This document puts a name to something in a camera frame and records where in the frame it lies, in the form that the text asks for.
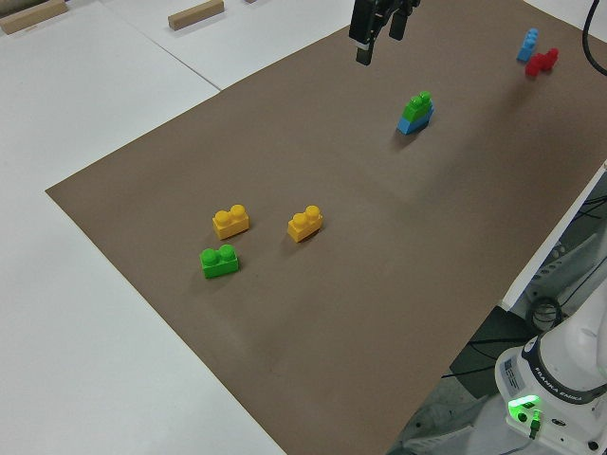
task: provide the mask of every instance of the wooden block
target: wooden block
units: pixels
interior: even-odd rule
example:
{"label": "wooden block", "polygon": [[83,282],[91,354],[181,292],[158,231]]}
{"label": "wooden block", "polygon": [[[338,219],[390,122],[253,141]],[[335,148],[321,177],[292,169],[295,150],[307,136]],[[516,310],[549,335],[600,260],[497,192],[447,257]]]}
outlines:
{"label": "wooden block", "polygon": [[7,35],[15,31],[35,26],[46,19],[58,16],[67,11],[65,0],[48,0],[40,5],[15,12],[0,19],[0,27]]}
{"label": "wooden block", "polygon": [[185,9],[169,16],[169,27],[173,30],[179,30],[223,11],[223,0],[210,0],[197,7]]}

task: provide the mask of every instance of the brown mat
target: brown mat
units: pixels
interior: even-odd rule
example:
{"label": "brown mat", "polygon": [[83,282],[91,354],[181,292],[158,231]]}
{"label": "brown mat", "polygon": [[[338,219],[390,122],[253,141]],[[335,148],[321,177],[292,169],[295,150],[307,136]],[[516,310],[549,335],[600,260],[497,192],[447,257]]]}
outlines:
{"label": "brown mat", "polygon": [[[561,50],[534,82],[529,27]],[[341,30],[48,193],[289,455],[381,454],[607,153],[579,37],[522,2],[424,1],[370,67]],[[424,89],[431,126],[403,137]],[[235,203],[242,270],[207,281]],[[296,245],[308,204],[324,227]]]}

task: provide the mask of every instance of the white table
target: white table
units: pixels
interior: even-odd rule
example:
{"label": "white table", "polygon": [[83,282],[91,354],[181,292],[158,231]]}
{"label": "white table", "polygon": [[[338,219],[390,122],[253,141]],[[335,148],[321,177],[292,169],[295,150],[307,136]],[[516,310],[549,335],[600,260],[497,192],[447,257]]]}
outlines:
{"label": "white table", "polygon": [[0,35],[0,453],[283,453],[44,193],[347,25],[353,0],[226,0],[169,30],[195,3],[71,0]]}

